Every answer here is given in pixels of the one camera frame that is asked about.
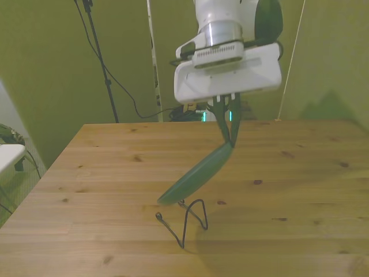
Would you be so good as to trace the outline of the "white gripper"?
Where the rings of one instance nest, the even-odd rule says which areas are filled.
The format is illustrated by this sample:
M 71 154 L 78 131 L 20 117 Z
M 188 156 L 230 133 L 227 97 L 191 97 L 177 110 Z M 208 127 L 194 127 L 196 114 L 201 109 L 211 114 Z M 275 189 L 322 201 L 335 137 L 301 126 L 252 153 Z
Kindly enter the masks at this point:
M 279 64 L 280 46 L 273 43 L 244 50 L 239 61 L 196 68 L 194 58 L 180 63 L 174 74 L 174 96 L 180 103 L 207 101 L 208 110 L 215 116 L 225 142 L 231 139 L 235 148 L 242 115 L 239 93 L 266 91 L 281 85 Z M 234 95 L 229 101 L 232 114 L 231 131 L 225 119 L 228 105 L 225 95 Z

